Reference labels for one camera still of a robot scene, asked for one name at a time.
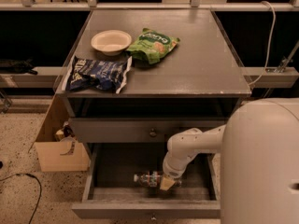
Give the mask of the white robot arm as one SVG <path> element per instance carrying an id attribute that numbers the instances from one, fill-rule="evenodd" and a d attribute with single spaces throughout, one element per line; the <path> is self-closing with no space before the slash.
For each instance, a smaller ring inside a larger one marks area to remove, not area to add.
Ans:
<path id="1" fill-rule="evenodd" d="M 218 128 L 172 135 L 160 189 L 203 152 L 221 154 L 221 224 L 299 224 L 298 98 L 252 101 Z"/>

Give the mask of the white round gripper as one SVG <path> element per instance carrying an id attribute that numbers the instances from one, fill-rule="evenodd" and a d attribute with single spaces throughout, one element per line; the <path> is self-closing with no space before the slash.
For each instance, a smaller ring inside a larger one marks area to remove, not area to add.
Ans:
<path id="1" fill-rule="evenodd" d="M 167 152 L 163 161 L 163 171 L 167 176 L 162 176 L 160 189 L 169 190 L 171 187 L 173 187 L 176 183 L 174 179 L 182 177 L 188 164 L 189 160 L 187 158 L 180 159 L 173 157 L 169 152 Z"/>

